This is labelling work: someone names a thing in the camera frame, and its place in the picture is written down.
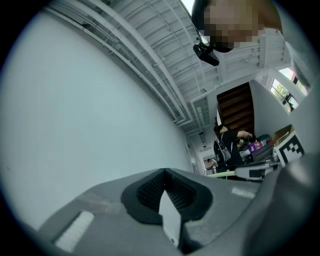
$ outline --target staircase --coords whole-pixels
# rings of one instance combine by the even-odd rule
[[[217,95],[217,106],[223,125],[233,131],[255,131],[254,105],[249,83]]]

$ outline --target dark hair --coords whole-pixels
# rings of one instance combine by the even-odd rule
[[[220,132],[220,130],[221,130],[223,127],[224,127],[224,125],[223,125],[223,124],[220,124],[220,125],[218,126],[218,132]]]
[[[197,30],[205,29],[205,9],[210,0],[195,0],[192,6],[191,20]]]

